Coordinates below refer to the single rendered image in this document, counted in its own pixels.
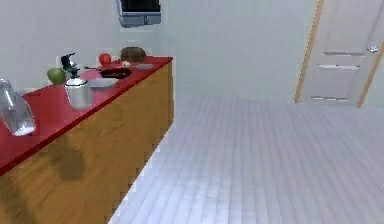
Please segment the black frying pan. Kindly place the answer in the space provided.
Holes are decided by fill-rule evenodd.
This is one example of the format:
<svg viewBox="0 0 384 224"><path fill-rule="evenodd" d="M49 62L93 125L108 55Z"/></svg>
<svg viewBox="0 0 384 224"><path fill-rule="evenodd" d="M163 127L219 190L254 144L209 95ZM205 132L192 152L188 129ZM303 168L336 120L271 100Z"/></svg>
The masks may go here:
<svg viewBox="0 0 384 224"><path fill-rule="evenodd" d="M132 71L130 68L125 67L114 67L114 68L96 68L96 71L102 78L115 78L124 79L131 75Z"/></svg>

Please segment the green apple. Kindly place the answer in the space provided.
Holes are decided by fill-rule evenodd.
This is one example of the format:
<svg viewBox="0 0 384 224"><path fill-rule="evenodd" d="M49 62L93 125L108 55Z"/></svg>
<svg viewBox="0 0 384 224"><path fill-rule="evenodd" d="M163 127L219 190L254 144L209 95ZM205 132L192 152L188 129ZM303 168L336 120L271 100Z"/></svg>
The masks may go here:
<svg viewBox="0 0 384 224"><path fill-rule="evenodd" d="M62 68L51 68L47 71L47 77L52 84L61 85L66 81L66 72Z"/></svg>

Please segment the white room door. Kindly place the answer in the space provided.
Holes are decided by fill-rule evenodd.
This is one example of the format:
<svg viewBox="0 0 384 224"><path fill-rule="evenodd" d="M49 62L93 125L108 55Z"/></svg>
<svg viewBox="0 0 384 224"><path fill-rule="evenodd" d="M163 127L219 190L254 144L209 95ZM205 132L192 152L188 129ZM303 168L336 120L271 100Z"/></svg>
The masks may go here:
<svg viewBox="0 0 384 224"><path fill-rule="evenodd" d="M384 0L317 0L294 101L362 106L383 55Z"/></svg>

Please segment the red tomato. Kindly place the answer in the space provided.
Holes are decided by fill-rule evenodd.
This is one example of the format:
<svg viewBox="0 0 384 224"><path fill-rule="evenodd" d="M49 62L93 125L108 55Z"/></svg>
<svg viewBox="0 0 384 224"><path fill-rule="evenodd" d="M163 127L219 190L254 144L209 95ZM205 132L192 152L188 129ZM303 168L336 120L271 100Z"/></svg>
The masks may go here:
<svg viewBox="0 0 384 224"><path fill-rule="evenodd" d="M102 53L99 55L99 62L102 66L107 67L111 64L112 58L108 53Z"/></svg>

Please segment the brown bread loaf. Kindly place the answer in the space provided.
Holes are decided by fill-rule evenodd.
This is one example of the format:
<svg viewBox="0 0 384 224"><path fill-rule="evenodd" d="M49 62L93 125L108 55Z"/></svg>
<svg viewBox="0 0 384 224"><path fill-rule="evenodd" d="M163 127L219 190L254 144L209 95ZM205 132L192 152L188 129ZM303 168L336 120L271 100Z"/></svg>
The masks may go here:
<svg viewBox="0 0 384 224"><path fill-rule="evenodd" d="M143 62L146 52L140 47L124 47L120 51L120 59L128 62Z"/></svg>

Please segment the clear glass bottle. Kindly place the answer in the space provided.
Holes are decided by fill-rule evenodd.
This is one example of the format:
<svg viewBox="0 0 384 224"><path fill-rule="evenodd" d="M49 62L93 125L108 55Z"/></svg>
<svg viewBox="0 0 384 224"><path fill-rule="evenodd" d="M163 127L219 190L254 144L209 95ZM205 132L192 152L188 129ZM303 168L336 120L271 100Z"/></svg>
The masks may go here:
<svg viewBox="0 0 384 224"><path fill-rule="evenodd" d="M6 79L0 79L0 118L13 136L28 135L36 129L30 105Z"/></svg>

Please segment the grey framed window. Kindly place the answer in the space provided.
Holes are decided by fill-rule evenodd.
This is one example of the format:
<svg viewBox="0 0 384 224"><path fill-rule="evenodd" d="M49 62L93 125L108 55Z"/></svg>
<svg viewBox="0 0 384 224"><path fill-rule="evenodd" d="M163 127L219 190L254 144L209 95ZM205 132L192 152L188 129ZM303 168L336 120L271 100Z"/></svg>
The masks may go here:
<svg viewBox="0 0 384 224"><path fill-rule="evenodd" d="M161 23L160 0L116 0L116 3L123 28Z"/></svg>

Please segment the wooden counter with red top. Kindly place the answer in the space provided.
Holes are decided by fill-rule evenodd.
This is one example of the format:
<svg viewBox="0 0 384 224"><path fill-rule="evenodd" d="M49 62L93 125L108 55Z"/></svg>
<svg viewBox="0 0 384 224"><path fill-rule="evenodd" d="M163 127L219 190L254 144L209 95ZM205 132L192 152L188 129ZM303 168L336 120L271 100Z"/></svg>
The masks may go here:
<svg viewBox="0 0 384 224"><path fill-rule="evenodd" d="M27 94L30 135L0 121L0 224L108 223L173 122L172 60L146 62L85 111L61 86Z"/></svg>

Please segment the grey plate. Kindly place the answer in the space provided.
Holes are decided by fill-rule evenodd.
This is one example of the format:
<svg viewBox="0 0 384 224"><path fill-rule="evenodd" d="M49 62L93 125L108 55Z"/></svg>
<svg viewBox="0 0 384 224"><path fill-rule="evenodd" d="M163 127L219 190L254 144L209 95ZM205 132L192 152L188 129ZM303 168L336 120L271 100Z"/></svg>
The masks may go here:
<svg viewBox="0 0 384 224"><path fill-rule="evenodd" d="M91 88L109 88L118 82L116 78L95 78L88 81Z"/></svg>

